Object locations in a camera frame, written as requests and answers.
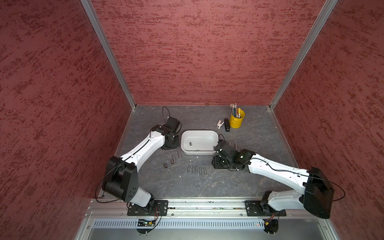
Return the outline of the white plastic storage box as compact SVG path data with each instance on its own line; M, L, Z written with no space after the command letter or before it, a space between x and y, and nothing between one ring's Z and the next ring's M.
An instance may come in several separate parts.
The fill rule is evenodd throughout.
M181 149L186 155L213 156L216 151L214 147L218 144L219 135L212 130L187 130L181 137ZM199 146L196 152L189 150L189 142Z

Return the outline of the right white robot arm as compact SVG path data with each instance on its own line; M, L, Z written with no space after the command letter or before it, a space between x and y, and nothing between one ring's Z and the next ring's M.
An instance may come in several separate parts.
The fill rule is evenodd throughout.
M252 212L259 216L280 217L286 210L305 210L315 217L329 219L335 190L318 168L310 170L286 166L249 151L226 151L219 148L213 157L214 169L239 172L248 169L291 188L289 191L266 191Z

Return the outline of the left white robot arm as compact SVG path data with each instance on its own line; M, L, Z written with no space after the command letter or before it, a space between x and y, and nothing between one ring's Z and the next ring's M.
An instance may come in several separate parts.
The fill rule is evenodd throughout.
M180 146L182 124L154 126L136 147L120 157L111 157L101 181L102 190L118 200L145 209L154 208L154 197L139 186L139 171L158 149L173 150Z

